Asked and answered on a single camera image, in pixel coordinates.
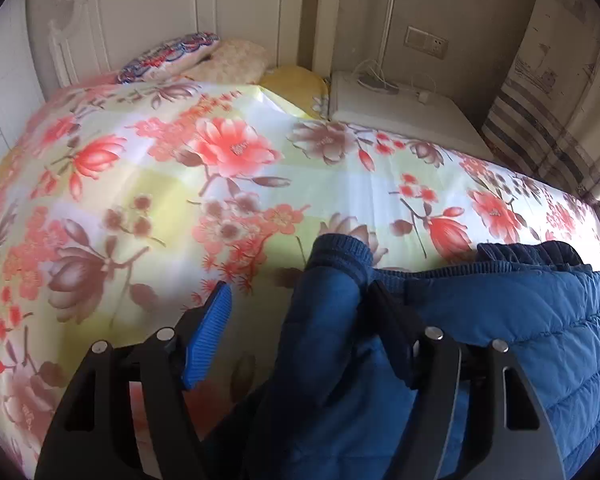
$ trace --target blue puffer jacket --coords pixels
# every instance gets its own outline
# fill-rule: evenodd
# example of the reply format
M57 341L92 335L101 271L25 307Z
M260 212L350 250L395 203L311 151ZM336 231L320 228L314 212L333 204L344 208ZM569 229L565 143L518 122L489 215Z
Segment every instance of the blue puffer jacket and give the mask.
M414 393L394 376L358 311L372 280L459 342L509 341L546 409L567 478L573 476L600 442L600 272L479 262L403 274L373 270L371 261L354 238L316 241L250 427L249 478L384 475ZM467 406L461 392L443 475L457 465Z

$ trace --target white cabinet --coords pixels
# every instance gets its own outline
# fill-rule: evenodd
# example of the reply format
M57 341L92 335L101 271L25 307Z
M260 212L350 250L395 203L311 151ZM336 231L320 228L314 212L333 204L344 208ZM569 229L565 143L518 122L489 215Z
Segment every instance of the white cabinet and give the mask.
M0 161L43 104L29 46L26 0L5 0L0 6Z
M434 93L424 104L413 88L398 86L400 92L396 95L376 93L359 85L353 74L336 72L331 85L330 119L404 134L493 161L482 137L451 99Z

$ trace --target ribbed cuff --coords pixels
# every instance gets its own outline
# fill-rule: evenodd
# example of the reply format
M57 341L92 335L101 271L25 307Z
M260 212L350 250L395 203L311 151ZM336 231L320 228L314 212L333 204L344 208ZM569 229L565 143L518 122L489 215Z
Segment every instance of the ribbed cuff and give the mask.
M325 234L316 239L305 270L333 267L345 272L360 287L368 285L373 255L369 247L349 235Z
M372 280L380 280L392 294L404 292L405 284L409 280L437 280L440 278L454 278L456 276L469 276L471 274L501 274L504 272L517 272L519 270L547 269L546 266L530 266L525 264L512 264L511 262L474 262L456 266L441 267L439 269L423 270L421 272L400 272L399 270L374 269Z

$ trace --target white headboard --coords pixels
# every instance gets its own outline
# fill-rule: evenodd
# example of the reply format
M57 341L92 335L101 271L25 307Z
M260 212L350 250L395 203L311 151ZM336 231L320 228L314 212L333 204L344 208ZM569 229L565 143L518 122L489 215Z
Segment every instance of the white headboard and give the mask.
M68 25L52 20L50 47L65 87L118 70L161 41L200 31L261 44L276 65L296 64L302 0L73 0ZM313 70L331 72L339 0L318 0Z

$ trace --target blue patterned pillow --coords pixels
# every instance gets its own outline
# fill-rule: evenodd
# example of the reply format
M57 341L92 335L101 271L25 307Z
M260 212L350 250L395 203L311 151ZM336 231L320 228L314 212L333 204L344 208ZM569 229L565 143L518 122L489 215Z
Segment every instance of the blue patterned pillow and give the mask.
M161 43L133 59L118 74L120 83L161 80L197 65L217 47L220 38L210 32L195 32Z

